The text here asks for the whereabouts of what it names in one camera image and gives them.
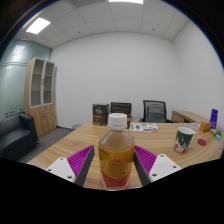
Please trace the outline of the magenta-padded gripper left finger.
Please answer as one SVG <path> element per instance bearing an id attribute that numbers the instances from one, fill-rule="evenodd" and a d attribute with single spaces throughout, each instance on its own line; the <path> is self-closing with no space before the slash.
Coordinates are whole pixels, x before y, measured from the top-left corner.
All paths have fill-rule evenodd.
<path id="1" fill-rule="evenodd" d="M 78 186 L 83 186 L 94 155 L 94 146 L 90 145 L 68 158 L 59 157 L 47 168 L 47 171 Z"/>

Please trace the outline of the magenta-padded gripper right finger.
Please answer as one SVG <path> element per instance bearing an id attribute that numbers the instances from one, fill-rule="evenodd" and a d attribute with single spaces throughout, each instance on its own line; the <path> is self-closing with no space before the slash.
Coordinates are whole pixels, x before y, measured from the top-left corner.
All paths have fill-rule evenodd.
<path id="1" fill-rule="evenodd" d="M 139 146 L 135 147 L 134 164 L 143 186 L 181 170 L 181 167 L 165 154 L 155 155 Z"/>

